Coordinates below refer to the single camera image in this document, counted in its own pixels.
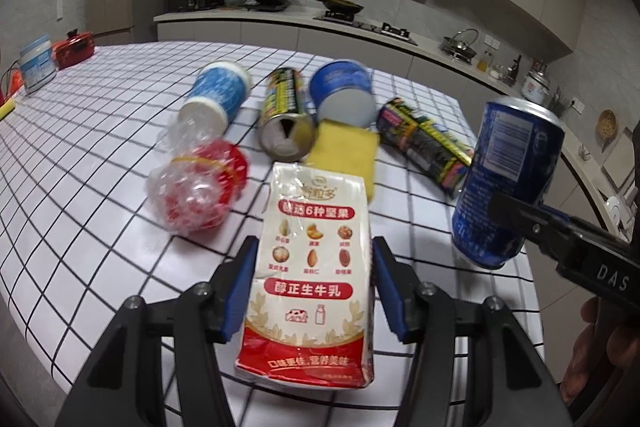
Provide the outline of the person's right hand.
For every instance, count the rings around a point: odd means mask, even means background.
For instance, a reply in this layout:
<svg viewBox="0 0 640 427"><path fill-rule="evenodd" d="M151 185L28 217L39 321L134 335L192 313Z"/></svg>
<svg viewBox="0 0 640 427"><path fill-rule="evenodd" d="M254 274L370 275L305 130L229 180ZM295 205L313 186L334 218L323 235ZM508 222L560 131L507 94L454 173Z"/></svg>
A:
<svg viewBox="0 0 640 427"><path fill-rule="evenodd" d="M570 405L585 388L594 363L603 353L608 361L619 369L629 369L639 356L639 326L618 323L606 338L604 347L597 346L597 321L601 300L592 297L580 309L585 329L577 337L572 357L568 362L560 384L560 394L565 404Z"/></svg>

